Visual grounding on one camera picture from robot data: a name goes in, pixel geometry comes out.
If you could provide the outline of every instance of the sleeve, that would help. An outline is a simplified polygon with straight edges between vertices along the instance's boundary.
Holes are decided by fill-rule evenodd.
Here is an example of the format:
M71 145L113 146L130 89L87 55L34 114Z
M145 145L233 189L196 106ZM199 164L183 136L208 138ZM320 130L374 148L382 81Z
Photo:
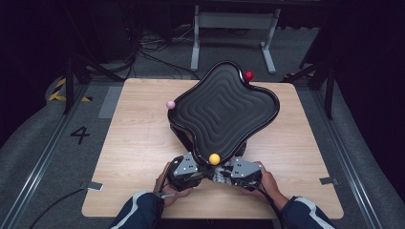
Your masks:
M306 198L293 197L282 210L287 228L331 229L335 228L325 213Z
M111 229L153 228L163 212L163 199L153 193L136 193L119 211Z

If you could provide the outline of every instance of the number 4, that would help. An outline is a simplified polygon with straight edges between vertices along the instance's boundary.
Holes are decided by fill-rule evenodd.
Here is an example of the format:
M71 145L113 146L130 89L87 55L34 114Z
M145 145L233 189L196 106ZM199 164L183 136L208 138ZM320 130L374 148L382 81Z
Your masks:
M86 131L87 131L87 127L82 126L77 131L71 133L71 136L80 136L80 140L78 141L78 144L80 145L81 142L83 141L83 137L90 135L90 134L86 134Z

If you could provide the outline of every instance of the black backdrop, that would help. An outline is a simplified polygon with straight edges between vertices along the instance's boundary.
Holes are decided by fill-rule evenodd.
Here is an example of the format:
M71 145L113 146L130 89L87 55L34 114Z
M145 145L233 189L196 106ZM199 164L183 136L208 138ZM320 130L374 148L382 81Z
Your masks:
M45 92L63 68L55 24L34 2L0 3L0 147L46 105Z
M357 127L381 170L405 199L405 5L346 2L352 7L330 17L307 62L337 61L336 81Z

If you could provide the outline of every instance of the red ball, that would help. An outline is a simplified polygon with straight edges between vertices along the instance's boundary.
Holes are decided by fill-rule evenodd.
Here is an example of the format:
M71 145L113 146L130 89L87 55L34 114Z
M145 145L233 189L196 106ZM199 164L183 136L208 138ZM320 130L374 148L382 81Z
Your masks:
M245 82L250 82L254 78L252 71L246 71L244 75Z

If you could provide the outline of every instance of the black tray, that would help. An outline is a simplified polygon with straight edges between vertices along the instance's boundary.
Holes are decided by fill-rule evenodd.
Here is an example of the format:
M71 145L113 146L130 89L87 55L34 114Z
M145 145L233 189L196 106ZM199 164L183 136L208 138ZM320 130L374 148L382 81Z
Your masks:
M277 116L280 103L270 90L249 85L232 62L215 65L193 88L175 100L168 111L170 127L199 165L212 166L241 156L248 138Z

